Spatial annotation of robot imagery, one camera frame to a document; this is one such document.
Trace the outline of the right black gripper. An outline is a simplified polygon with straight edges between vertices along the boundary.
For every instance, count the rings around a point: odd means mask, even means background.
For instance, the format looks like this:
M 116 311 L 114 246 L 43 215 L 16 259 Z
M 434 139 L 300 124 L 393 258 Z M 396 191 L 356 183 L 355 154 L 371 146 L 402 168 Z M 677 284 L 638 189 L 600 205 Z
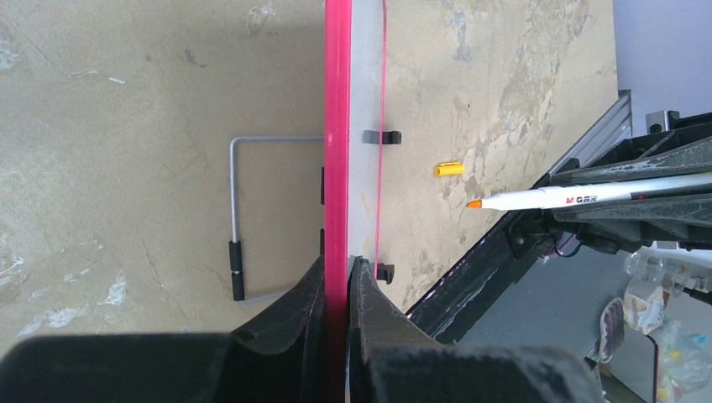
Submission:
M 620 141 L 589 165 L 557 173 L 553 186 L 633 181 L 711 171 L 711 113 L 668 114 L 669 130 Z M 553 219 L 585 236 L 619 243 L 711 241 L 709 193 L 568 207 Z

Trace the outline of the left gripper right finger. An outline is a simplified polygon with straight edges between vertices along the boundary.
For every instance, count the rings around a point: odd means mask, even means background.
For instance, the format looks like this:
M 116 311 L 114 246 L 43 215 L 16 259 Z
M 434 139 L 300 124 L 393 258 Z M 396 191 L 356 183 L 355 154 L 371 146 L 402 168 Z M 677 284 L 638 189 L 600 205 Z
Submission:
M 348 282 L 350 402 L 601 402 L 591 368 L 547 346 L 441 344 L 380 290 L 370 262 Z

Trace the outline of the yellow marker cap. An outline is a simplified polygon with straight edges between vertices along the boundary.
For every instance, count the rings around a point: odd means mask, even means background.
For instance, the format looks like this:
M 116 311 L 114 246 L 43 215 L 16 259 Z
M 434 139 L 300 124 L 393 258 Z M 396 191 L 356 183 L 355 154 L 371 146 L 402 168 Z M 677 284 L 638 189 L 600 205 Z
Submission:
M 438 164 L 434 170 L 437 176 L 462 175 L 464 172 L 464 165 L 456 161 Z

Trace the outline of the white marker pen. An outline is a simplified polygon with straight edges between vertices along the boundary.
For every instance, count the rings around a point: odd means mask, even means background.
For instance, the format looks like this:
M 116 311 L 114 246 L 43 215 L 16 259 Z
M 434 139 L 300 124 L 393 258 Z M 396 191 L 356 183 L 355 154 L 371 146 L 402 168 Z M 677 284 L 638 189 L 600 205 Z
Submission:
M 527 191 L 499 193 L 467 203 L 471 209 L 517 211 L 557 209 L 600 202 L 617 202 L 711 186 L 711 174 L 676 175 L 636 181 L 580 186 L 545 186 Z

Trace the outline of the pink framed whiteboard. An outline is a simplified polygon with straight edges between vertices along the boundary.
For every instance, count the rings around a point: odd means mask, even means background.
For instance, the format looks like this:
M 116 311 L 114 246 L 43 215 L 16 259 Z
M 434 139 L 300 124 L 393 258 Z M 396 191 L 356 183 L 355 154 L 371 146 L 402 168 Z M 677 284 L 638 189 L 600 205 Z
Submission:
M 326 400 L 347 399 L 348 281 L 380 248 L 386 6 L 325 3 Z

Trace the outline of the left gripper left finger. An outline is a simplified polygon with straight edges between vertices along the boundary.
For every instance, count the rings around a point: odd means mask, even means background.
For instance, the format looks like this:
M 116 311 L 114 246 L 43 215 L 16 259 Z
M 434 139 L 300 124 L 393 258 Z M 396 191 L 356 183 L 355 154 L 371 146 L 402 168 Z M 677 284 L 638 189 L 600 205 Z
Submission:
M 1 361 L 4 402 L 321 402 L 324 260 L 231 332 L 43 336 Z

